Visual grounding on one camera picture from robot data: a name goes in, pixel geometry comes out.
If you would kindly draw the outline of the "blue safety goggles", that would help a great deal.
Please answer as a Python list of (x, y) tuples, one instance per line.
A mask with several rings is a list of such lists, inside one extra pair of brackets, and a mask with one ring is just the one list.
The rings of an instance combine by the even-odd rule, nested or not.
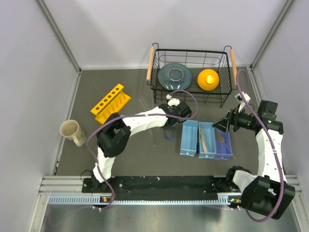
[(164, 137), (167, 140), (172, 141), (175, 135), (175, 130), (164, 130)]

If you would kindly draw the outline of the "wooden test tube holder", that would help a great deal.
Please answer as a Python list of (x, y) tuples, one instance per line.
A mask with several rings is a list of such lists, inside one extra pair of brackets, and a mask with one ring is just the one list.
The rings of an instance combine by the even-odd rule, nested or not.
[(199, 130), (200, 130), (200, 138), (201, 138), (201, 143), (202, 143), (202, 146), (203, 146), (203, 151), (204, 151), (204, 153), (207, 153), (208, 151), (207, 151), (207, 146), (206, 146), (203, 130), (202, 130), (202, 128), (199, 128)]

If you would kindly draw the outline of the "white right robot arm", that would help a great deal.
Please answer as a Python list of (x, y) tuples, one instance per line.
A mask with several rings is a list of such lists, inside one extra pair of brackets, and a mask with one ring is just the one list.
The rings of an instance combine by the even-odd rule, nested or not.
[(282, 170), (281, 142), (283, 123), (276, 120), (277, 103), (262, 100), (257, 112), (245, 113), (245, 102), (214, 124), (215, 132), (228, 133), (244, 128), (254, 131), (258, 144), (258, 172), (233, 166), (227, 172), (225, 185), (241, 192), (240, 206), (266, 218), (281, 218), (295, 196), (295, 188), (287, 184)]

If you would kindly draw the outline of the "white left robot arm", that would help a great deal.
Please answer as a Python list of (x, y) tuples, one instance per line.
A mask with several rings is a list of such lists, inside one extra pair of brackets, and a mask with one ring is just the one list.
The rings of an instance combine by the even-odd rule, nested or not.
[(111, 114), (86, 141), (86, 147), (95, 159), (95, 167), (91, 177), (83, 180), (82, 192), (101, 193), (108, 188), (113, 192), (109, 183), (112, 166), (115, 158), (125, 150), (131, 136), (152, 128), (170, 129), (195, 115), (187, 103), (178, 99), (135, 115)]

